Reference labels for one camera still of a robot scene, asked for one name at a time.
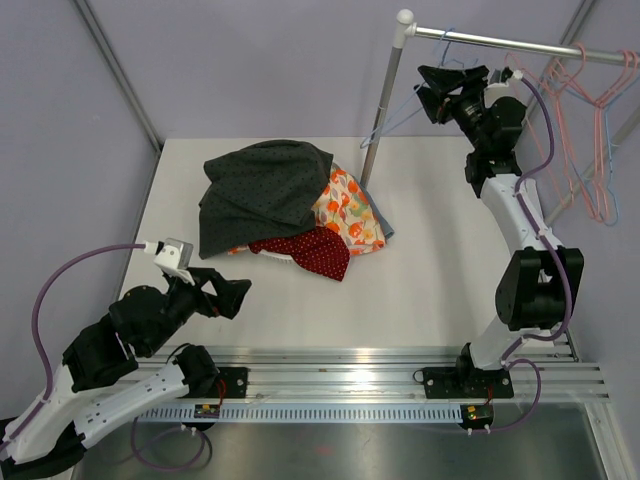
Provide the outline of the red polka dot skirt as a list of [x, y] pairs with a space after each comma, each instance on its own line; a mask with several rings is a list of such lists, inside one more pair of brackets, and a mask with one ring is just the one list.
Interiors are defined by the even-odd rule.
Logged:
[[351, 257], [340, 235], [323, 226], [291, 237], [252, 242], [248, 248], [254, 254], [287, 255], [302, 269], [338, 282], [344, 279]]

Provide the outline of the dark dotted skirt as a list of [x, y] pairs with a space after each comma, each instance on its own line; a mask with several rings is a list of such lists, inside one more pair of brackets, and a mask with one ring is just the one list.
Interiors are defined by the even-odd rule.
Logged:
[[305, 141], [270, 140], [208, 160], [199, 202], [199, 256], [292, 237], [315, 227], [312, 207], [329, 183], [334, 155]]

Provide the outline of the light blue denim skirt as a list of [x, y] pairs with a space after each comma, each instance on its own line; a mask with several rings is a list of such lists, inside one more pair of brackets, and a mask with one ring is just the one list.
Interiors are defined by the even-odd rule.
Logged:
[[371, 194], [366, 190], [363, 189], [363, 193], [367, 199], [367, 201], [369, 202], [369, 205], [371, 206], [373, 213], [375, 214], [377, 221], [379, 222], [382, 232], [384, 234], [384, 238], [386, 240], [391, 239], [394, 234], [395, 234], [395, 230], [394, 228], [391, 226], [391, 224], [387, 221], [387, 219], [384, 217], [384, 215], [382, 214], [381, 210], [378, 208], [378, 206], [376, 205], [375, 201], [373, 200], [373, 197], [371, 196]]

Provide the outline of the orange floral skirt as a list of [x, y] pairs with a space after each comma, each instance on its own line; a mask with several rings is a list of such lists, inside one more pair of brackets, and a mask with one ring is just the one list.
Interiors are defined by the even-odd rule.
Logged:
[[334, 162], [291, 163], [270, 173], [259, 187], [258, 198], [248, 205], [258, 209], [264, 231], [240, 241], [231, 248], [233, 253], [249, 250], [252, 242], [291, 237], [317, 226], [339, 234], [351, 257], [387, 244], [365, 188]]

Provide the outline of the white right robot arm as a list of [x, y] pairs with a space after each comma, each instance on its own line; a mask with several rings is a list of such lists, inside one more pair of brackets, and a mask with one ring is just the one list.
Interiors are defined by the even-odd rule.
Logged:
[[553, 342], [571, 320], [584, 256], [567, 248], [545, 224], [531, 173], [521, 170], [515, 146], [526, 107], [511, 95], [520, 71], [491, 75], [485, 66], [447, 69], [423, 65], [417, 95], [434, 124], [455, 122], [471, 143], [465, 177], [492, 213], [511, 258], [495, 292], [496, 316], [461, 350], [452, 367], [424, 368], [429, 398], [513, 395], [508, 365], [525, 342]]

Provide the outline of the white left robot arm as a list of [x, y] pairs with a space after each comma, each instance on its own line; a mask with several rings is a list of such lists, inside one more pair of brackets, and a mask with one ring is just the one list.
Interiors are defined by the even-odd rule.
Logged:
[[110, 305], [64, 351], [52, 381], [30, 412], [3, 426], [6, 479], [44, 479], [78, 464], [104, 437], [151, 408], [220, 391], [219, 368], [201, 345], [187, 344], [149, 377], [107, 391], [153, 357], [195, 314], [233, 319], [252, 286], [212, 268], [190, 268], [189, 280], [167, 275], [168, 289], [138, 286]]

